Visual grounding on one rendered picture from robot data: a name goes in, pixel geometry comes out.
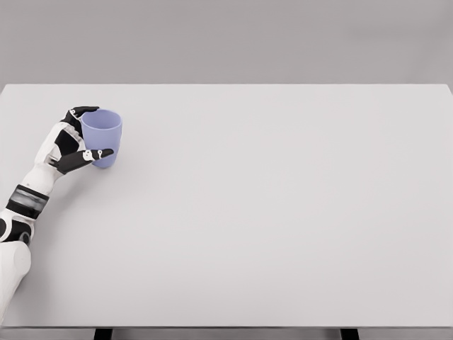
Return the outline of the lavender plastic cup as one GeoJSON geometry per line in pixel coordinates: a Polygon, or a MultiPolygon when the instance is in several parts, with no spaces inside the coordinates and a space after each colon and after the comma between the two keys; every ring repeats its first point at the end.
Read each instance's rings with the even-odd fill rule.
{"type": "Polygon", "coordinates": [[[84,113],[81,117],[81,127],[87,149],[112,149],[113,154],[93,162],[94,166],[106,169],[115,161],[120,148],[122,137],[122,118],[114,111],[98,109],[84,113]]]}

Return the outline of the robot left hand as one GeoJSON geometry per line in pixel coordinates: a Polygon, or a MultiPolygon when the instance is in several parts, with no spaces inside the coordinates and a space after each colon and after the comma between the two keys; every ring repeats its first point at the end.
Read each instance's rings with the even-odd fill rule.
{"type": "Polygon", "coordinates": [[[69,109],[50,130],[38,150],[35,163],[51,166],[59,173],[67,174],[114,155],[115,151],[111,148],[86,149],[81,117],[98,109],[98,106],[77,106],[69,109]]]}

